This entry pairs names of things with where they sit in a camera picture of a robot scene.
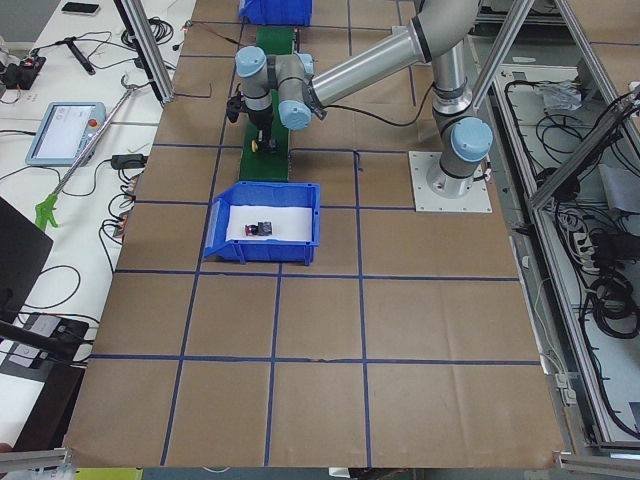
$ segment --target blue joint cap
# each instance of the blue joint cap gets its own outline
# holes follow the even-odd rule
[[[453,151],[469,163],[479,162],[486,157],[492,143],[491,127],[475,117],[463,118],[451,133]]]
[[[304,73],[308,77],[313,77],[313,57],[308,53],[296,53],[304,66]]]
[[[267,63],[267,56],[259,47],[244,47],[236,53],[236,69],[240,78],[252,77]]]
[[[278,105],[280,121],[289,130],[302,130],[311,123],[311,110],[297,100],[284,100]]]

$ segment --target blue bin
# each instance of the blue bin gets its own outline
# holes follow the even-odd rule
[[[239,17],[256,25],[303,25],[311,23],[312,0],[242,0]]]
[[[311,241],[227,240],[232,206],[303,207],[312,210]],[[204,257],[225,260],[311,264],[320,243],[320,185],[316,183],[239,182],[218,195],[211,207]]]

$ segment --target small object in bin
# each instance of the small object in bin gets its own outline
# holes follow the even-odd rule
[[[247,237],[268,237],[273,233],[271,222],[258,222],[258,225],[245,225],[244,233]]]

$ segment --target blue grid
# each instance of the blue grid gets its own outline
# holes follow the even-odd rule
[[[357,28],[351,25],[351,0],[347,0],[348,7],[348,27],[332,27],[332,26],[317,26],[314,28],[346,28],[349,31],[349,52],[352,53],[352,30],[388,30],[388,29],[376,29],[376,28]],[[399,0],[396,0],[396,7],[398,13],[398,20],[401,20]],[[234,24],[236,22],[204,22],[204,23],[224,23]],[[244,24],[241,27],[240,38],[244,33]],[[198,57],[198,58],[233,58],[230,56],[215,56],[215,55],[185,55],[185,57]],[[234,74],[232,75],[229,85],[229,96],[233,92],[234,88]],[[413,98],[413,104],[416,104],[415,86],[413,75],[410,71],[411,80],[411,92]],[[226,146],[222,145],[224,135],[227,126],[227,119],[223,121],[223,126],[220,134],[219,145],[185,145],[185,144],[163,144],[154,143],[157,147],[179,147],[179,148],[216,148],[217,156],[213,175],[213,181],[209,192],[208,202],[189,202],[189,201],[170,201],[170,200],[138,200],[138,203],[158,204],[158,205],[207,205],[207,215],[209,217],[211,205],[213,203],[213,192],[216,185],[216,179],[218,170],[220,167],[221,154],[224,149],[241,149],[241,146]],[[406,151],[396,150],[348,150],[348,149],[314,149],[314,148],[297,148],[298,151],[321,151],[321,152],[344,152],[353,154],[353,169],[354,169],[354,190],[355,190],[355,205],[326,205],[323,209],[345,209],[355,210],[356,216],[356,229],[357,229],[357,257],[358,257],[358,273],[357,275],[327,275],[327,274],[304,274],[304,273],[284,273],[282,263],[278,266],[277,273],[251,273],[251,272],[225,272],[225,271],[202,271],[202,252],[204,249],[204,243],[206,239],[206,230],[203,233],[200,245],[200,255],[198,258],[197,268],[194,271],[166,271],[166,270],[132,270],[132,269],[117,269],[117,273],[124,274],[162,274],[162,275],[182,275],[189,274],[194,275],[194,281],[192,285],[192,291],[189,301],[189,307],[187,311],[187,318],[185,328],[183,331],[182,344],[179,355],[126,355],[126,354],[93,354],[92,358],[95,359],[128,359],[128,360],[170,360],[177,361],[178,367],[176,371],[176,377],[173,388],[173,396],[171,401],[171,409],[169,413],[169,419],[167,422],[167,428],[165,433],[165,440],[162,450],[162,457],[160,464],[165,465],[169,445],[171,442],[172,427],[175,418],[176,405],[178,401],[178,395],[180,391],[180,383],[182,377],[182,369],[184,362],[221,362],[221,363],[269,363],[269,391],[268,391],[268,406],[267,406],[267,420],[266,420],[266,435],[265,435],[265,448],[264,448],[264,466],[269,466],[270,454],[271,454],[271,433],[272,433],[272,420],[273,420],[273,405],[275,395],[275,375],[276,365],[281,363],[326,363],[326,364],[360,364],[362,365],[363,374],[363,398],[364,398],[364,428],[365,428],[365,442],[366,442],[366,463],[369,467],[373,465],[372,462],[372,445],[371,445],[371,422],[369,416],[369,384],[368,384],[368,365],[372,364],[392,364],[392,365],[499,365],[499,366],[538,366],[538,361],[527,360],[446,360],[446,359],[382,359],[382,358],[369,358],[367,356],[367,341],[366,341],[366,318],[365,318],[365,293],[364,293],[364,281],[365,280],[418,280],[418,281],[482,281],[482,282],[519,282],[517,277],[438,277],[438,276],[393,276],[393,275],[365,275],[363,272],[363,258],[362,258],[362,234],[361,234],[361,221],[360,212],[362,210],[390,210],[390,211],[414,211],[412,207],[393,207],[393,206],[361,206],[360,205],[360,187],[359,187],[359,171],[360,171],[360,153],[375,153],[375,154],[406,154]],[[269,357],[231,357],[231,356],[207,356],[207,355],[186,355],[187,339],[189,335],[189,328],[192,319],[192,313],[197,294],[199,278],[202,275],[226,275],[226,276],[242,276],[242,277],[271,277],[277,280],[276,282],[276,295],[275,295],[275,308],[273,315],[273,333],[271,342],[271,355]],[[282,280],[285,278],[335,278],[335,279],[357,279],[359,285],[359,314],[360,314],[360,332],[362,342],[362,355],[360,358],[342,358],[323,360],[315,358],[298,358],[298,357],[278,357],[277,356],[277,337],[278,337],[278,321],[280,313],[280,294]]]

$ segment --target yellow object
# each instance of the yellow object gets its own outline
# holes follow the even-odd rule
[[[141,468],[80,468],[76,480],[141,480]]]

